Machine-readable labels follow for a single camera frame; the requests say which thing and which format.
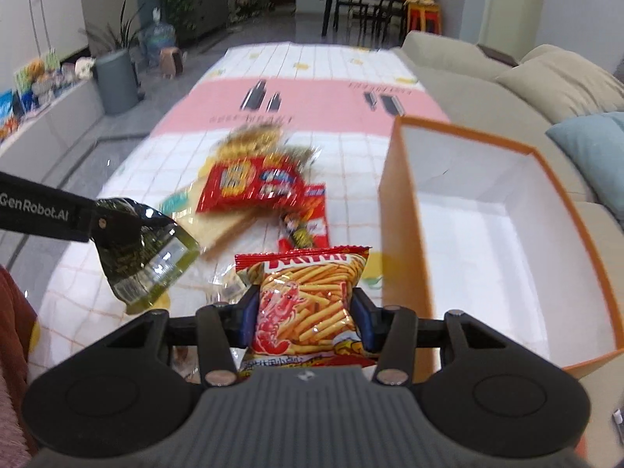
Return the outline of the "dark seaweed snack pack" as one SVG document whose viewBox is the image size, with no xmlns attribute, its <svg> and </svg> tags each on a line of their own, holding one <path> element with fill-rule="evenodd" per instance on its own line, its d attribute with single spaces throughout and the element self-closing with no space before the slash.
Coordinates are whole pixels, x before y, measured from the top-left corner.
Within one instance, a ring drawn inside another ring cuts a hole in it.
<svg viewBox="0 0 624 468">
<path fill-rule="evenodd" d="M 169 219 L 171 238 L 161 248 L 135 254 L 97 250 L 112 293 L 125 304 L 129 315 L 142 314 L 153 307 L 200 256 L 197 241 Z"/>
</svg>

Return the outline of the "shrimp stick snack bag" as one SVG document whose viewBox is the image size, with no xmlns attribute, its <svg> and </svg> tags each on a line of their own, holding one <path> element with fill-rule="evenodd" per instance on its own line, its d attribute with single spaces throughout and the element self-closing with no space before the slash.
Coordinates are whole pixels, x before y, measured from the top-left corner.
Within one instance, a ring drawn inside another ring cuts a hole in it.
<svg viewBox="0 0 624 468">
<path fill-rule="evenodd" d="M 349 312 L 368 257 L 367 246 L 353 245 L 236 256 L 239 276 L 259 287 L 241 375 L 264 367 L 375 365 Z"/>
</svg>

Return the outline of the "packaged sliced bread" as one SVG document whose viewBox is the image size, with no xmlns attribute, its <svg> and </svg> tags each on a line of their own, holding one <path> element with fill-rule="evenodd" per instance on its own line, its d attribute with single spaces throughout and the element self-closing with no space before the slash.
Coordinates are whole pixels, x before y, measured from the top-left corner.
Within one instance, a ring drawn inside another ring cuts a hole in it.
<svg viewBox="0 0 624 468">
<path fill-rule="evenodd" d="M 250 228 L 260 216 L 258 209 L 229 209 L 200 213 L 198 204 L 207 177 L 174 191 L 159 205 L 159 211 L 180 225 L 200 246 L 204 260 L 216 258 L 225 246 Z"/>
</svg>

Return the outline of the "red stick snack pack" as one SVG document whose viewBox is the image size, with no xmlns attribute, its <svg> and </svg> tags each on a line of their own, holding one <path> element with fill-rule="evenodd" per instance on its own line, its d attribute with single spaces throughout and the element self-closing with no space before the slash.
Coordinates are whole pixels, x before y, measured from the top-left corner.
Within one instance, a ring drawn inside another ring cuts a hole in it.
<svg viewBox="0 0 624 468">
<path fill-rule="evenodd" d="M 308 231 L 314 241 L 313 248 L 327 248 L 330 246 L 325 184 L 307 185 L 305 195 L 303 196 L 303 204 L 297 209 L 285 211 L 285 213 L 298 213 L 306 222 Z"/>
</svg>

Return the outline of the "large red snack bag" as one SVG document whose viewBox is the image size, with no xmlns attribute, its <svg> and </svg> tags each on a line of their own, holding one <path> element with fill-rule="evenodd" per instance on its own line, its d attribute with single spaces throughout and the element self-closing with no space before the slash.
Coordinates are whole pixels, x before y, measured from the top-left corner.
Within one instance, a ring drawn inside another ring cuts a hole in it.
<svg viewBox="0 0 624 468">
<path fill-rule="evenodd" d="M 306 183 L 296 162 L 280 153 L 215 162 L 197 204 L 198 213 L 231 209 L 297 207 Z"/>
</svg>

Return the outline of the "yellow waffle snack pack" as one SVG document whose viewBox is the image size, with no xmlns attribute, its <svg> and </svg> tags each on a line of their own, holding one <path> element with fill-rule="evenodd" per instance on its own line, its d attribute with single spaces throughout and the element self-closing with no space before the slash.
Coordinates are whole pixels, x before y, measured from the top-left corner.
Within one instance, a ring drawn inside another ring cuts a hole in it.
<svg viewBox="0 0 624 468">
<path fill-rule="evenodd" d="M 279 126 L 254 125 L 237 128 L 216 145 L 214 155 L 218 160 L 234 160 L 247 156 L 264 155 L 277 149 L 282 142 Z"/>
</svg>

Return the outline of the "brown nut bar pack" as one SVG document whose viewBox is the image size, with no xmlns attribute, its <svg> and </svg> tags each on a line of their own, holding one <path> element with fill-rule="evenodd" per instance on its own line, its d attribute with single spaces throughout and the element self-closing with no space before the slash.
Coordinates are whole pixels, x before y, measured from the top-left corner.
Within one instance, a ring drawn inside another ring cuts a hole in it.
<svg viewBox="0 0 624 468">
<path fill-rule="evenodd" d="M 280 148 L 280 152 L 299 170 L 305 170 L 312 166 L 318 155 L 321 154 L 321 149 L 315 146 L 286 144 Z"/>
</svg>

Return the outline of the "spiky potted plant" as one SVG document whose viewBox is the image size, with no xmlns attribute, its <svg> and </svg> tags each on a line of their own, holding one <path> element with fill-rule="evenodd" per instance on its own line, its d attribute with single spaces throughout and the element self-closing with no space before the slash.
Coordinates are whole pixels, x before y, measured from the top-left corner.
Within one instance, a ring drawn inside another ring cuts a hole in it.
<svg viewBox="0 0 624 468">
<path fill-rule="evenodd" d="M 130 17 L 126 16 L 126 8 L 127 0 L 124 0 L 119 11 L 119 23 L 116 24 L 116 28 L 113 28 L 110 23 L 105 28 L 99 28 L 95 24 L 87 23 L 78 30 L 79 33 L 93 41 L 106 53 L 129 50 L 131 46 L 138 44 L 138 39 L 144 27 L 134 23 L 138 19 L 138 14 L 142 7 L 140 6 Z"/>
</svg>

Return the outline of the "blue water jug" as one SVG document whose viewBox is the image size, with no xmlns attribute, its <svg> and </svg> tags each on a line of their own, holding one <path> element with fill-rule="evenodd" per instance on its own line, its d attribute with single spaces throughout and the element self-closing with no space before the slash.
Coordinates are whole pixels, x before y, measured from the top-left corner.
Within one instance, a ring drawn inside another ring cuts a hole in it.
<svg viewBox="0 0 624 468">
<path fill-rule="evenodd" d="M 163 49 L 174 48 L 177 45 L 177 35 L 174 27 L 162 19 L 159 7 L 151 12 L 152 22 L 140 34 L 140 43 L 150 68 L 157 67 Z"/>
</svg>

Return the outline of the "dark cabinet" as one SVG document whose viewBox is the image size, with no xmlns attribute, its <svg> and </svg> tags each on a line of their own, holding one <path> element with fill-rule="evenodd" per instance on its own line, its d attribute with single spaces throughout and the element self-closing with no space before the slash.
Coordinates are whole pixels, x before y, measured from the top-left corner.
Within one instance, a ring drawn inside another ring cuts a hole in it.
<svg viewBox="0 0 624 468">
<path fill-rule="evenodd" d="M 178 31 L 180 43 L 191 43 L 212 32 L 222 30 L 229 22 L 227 0 L 190 0 L 186 29 Z"/>
</svg>

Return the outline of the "beige sofa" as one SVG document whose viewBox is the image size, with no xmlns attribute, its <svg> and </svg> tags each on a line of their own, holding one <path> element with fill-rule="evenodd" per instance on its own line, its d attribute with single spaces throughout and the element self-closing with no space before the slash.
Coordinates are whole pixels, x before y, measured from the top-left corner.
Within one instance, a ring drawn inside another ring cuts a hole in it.
<svg viewBox="0 0 624 468">
<path fill-rule="evenodd" d="M 426 93 L 395 120 L 384 163 L 384 303 L 463 310 L 578 377 L 588 461 L 617 465 L 623 225 L 549 131 L 589 122 L 597 136 L 623 108 L 621 82 L 548 44 L 509 67 L 412 32 L 398 57 Z"/>
</svg>

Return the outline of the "dark tablet on sofa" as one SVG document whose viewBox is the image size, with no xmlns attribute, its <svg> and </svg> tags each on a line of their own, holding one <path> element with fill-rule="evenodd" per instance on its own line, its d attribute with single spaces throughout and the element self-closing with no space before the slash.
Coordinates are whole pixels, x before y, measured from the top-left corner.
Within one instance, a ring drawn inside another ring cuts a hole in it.
<svg viewBox="0 0 624 468">
<path fill-rule="evenodd" d="M 483 55 L 490 60 L 500 62 L 501 64 L 505 64 L 506 66 L 511 68 L 515 68 L 518 66 L 518 62 L 515 60 L 515 58 L 507 53 L 503 53 L 480 43 L 478 43 L 477 46 L 478 49 L 483 53 Z"/>
</svg>

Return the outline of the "beige sofa cushion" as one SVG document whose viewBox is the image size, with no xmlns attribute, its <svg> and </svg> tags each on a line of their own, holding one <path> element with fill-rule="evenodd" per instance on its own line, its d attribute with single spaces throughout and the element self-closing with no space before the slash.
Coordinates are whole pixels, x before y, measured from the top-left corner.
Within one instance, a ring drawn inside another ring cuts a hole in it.
<svg viewBox="0 0 624 468">
<path fill-rule="evenodd" d="M 623 82 L 583 56 L 551 44 L 534 48 L 495 82 L 553 124 L 623 110 Z"/>
</svg>

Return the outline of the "orange stool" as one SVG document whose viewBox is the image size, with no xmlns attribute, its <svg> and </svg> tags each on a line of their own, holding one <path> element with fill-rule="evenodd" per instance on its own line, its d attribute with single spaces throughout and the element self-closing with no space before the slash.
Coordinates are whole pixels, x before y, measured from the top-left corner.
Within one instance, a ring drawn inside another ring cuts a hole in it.
<svg viewBox="0 0 624 468">
<path fill-rule="evenodd" d="M 442 34 L 442 14 L 437 3 L 407 3 L 406 31 Z"/>
</svg>

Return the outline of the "dark dining table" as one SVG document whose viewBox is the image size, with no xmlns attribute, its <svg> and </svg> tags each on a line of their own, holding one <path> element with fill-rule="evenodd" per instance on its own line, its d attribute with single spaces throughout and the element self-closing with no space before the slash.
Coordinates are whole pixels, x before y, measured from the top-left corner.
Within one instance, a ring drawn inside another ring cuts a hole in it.
<svg viewBox="0 0 624 468">
<path fill-rule="evenodd" d="M 362 32 L 371 30 L 374 40 L 384 41 L 389 35 L 390 24 L 398 20 L 398 36 L 403 40 L 407 33 L 406 0 L 325 0 L 321 36 L 326 37 L 329 28 L 339 29 L 340 15 L 346 12 L 358 21 Z"/>
</svg>

